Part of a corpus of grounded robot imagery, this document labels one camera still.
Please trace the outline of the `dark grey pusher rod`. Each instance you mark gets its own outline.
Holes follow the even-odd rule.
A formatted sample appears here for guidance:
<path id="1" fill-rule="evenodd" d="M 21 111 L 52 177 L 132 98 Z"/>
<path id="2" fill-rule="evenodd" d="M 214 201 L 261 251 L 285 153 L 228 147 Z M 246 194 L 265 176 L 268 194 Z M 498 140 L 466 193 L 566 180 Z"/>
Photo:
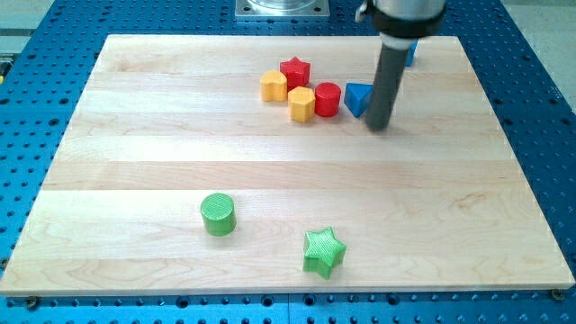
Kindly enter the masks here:
<path id="1" fill-rule="evenodd" d="M 371 131 L 384 131 L 389 125 L 409 53 L 410 49 L 382 45 L 364 118 Z"/>

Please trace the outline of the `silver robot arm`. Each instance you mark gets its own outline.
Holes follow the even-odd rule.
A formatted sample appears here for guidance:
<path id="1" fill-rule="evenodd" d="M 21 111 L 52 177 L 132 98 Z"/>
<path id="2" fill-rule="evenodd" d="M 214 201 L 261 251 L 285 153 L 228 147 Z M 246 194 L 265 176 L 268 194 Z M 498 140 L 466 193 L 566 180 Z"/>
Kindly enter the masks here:
<path id="1" fill-rule="evenodd" d="M 365 0 L 356 9 L 355 21 L 369 19 L 382 41 L 364 117 L 371 131 L 388 127 L 410 49 L 441 29 L 446 9 L 446 0 Z"/>

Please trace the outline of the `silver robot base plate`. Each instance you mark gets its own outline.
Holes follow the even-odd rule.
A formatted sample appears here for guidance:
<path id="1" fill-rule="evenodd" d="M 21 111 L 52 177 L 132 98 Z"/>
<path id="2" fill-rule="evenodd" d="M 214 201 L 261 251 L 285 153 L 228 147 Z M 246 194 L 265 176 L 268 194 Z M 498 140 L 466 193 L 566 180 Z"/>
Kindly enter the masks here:
<path id="1" fill-rule="evenodd" d="M 235 16 L 260 17 L 328 17 L 329 0 L 236 0 Z"/>

